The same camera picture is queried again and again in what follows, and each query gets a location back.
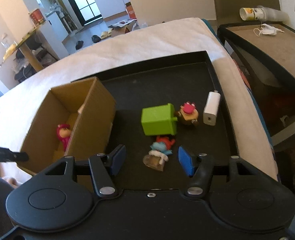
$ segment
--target green cube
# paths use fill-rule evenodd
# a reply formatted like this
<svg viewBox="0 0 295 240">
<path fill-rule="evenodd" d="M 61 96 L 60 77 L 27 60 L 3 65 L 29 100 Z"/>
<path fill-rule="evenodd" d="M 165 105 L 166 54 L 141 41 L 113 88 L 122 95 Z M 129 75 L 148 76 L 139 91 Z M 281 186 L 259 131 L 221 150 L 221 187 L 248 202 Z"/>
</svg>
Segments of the green cube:
<svg viewBox="0 0 295 240">
<path fill-rule="evenodd" d="M 176 122 L 172 104 L 142 109 L 141 123 L 145 135 L 175 135 Z"/>
</svg>

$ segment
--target metal screw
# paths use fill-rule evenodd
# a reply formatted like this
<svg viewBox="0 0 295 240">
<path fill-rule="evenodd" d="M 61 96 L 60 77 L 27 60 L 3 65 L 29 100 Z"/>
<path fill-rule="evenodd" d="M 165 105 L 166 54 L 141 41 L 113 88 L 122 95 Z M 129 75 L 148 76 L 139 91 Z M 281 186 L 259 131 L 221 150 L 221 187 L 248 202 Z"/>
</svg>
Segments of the metal screw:
<svg viewBox="0 0 295 240">
<path fill-rule="evenodd" d="M 102 187 L 100 188 L 100 193 L 103 195 L 111 195 L 115 192 L 115 188 L 113 187 Z"/>
<path fill-rule="evenodd" d="M 190 187 L 187 190 L 187 193 L 190 195 L 200 195 L 203 193 L 203 189 L 201 189 L 200 187 Z"/>
<path fill-rule="evenodd" d="M 147 196 L 148 196 L 148 197 L 156 197 L 156 194 L 153 193 L 153 192 L 150 192 L 150 193 L 147 194 Z"/>
</svg>

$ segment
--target floor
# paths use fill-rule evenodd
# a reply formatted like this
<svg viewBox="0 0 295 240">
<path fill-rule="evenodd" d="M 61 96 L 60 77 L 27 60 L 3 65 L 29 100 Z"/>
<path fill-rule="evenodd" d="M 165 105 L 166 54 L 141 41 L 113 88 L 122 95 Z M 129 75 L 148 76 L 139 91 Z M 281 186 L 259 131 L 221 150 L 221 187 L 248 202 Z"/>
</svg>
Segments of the floor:
<svg viewBox="0 0 295 240">
<path fill-rule="evenodd" d="M 93 35 L 97 35 L 99 37 L 101 37 L 101 33 L 104 31 L 108 30 L 108 26 L 119 22 L 121 20 L 127 20 L 129 19 L 128 15 L 116 18 L 114 20 L 105 22 L 102 19 L 101 20 L 97 20 L 93 23 L 90 23 L 88 25 L 85 25 L 84 28 L 78 32 L 77 34 L 75 34 L 74 36 L 70 36 L 68 38 L 66 38 L 63 41 L 63 44 L 65 46 L 65 48 L 67 49 L 69 54 L 73 54 L 76 52 L 75 49 L 75 45 L 77 43 L 77 41 L 84 41 L 83 47 L 82 49 L 93 45 L 93 41 L 92 41 L 92 36 Z"/>
</svg>

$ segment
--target cardboard box on floor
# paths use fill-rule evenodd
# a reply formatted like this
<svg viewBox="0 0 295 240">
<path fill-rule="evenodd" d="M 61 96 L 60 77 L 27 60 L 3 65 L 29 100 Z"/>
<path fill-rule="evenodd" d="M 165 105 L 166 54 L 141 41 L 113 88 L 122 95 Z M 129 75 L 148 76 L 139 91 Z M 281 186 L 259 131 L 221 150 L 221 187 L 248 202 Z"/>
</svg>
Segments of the cardboard box on floor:
<svg viewBox="0 0 295 240">
<path fill-rule="evenodd" d="M 83 111 L 78 114 L 83 104 Z M 28 153 L 29 161 L 18 165 L 37 173 L 64 155 L 86 160 L 104 152 L 115 116 L 115 104 L 112 95 L 96 77 L 51 88 L 21 148 Z M 63 123 L 68 123 L 72 129 L 65 153 L 56 134 L 57 126 Z"/>
<path fill-rule="evenodd" d="M 122 28 L 113 29 L 111 37 L 113 38 L 115 36 L 131 32 L 135 23 L 136 23 L 136 21 L 133 21 L 133 22 L 129 23 L 128 25 L 122 27 Z"/>
</svg>

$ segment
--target face mask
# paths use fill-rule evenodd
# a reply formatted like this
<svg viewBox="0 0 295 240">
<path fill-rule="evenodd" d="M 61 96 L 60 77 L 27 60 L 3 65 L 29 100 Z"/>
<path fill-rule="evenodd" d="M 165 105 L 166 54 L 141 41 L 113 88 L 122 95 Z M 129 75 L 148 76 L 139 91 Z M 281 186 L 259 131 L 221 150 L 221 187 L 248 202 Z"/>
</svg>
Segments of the face mask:
<svg viewBox="0 0 295 240">
<path fill-rule="evenodd" d="M 253 31 L 254 31 L 254 33 L 255 33 L 255 35 L 256 35 L 257 37 L 259 37 L 261 34 L 264 34 L 264 35 L 272 35 L 272 36 L 274 36 L 274 35 L 276 35 L 278 32 L 281 32 L 281 33 L 284 32 L 284 31 L 282 31 L 282 30 L 280 30 L 280 29 L 278 29 L 278 28 L 275 28 L 275 27 L 273 27 L 273 26 L 270 26 L 270 25 L 268 25 L 268 24 L 266 24 L 266 23 L 262 24 L 260 28 L 256 28 L 256 29 L 254 29 Z"/>
</svg>

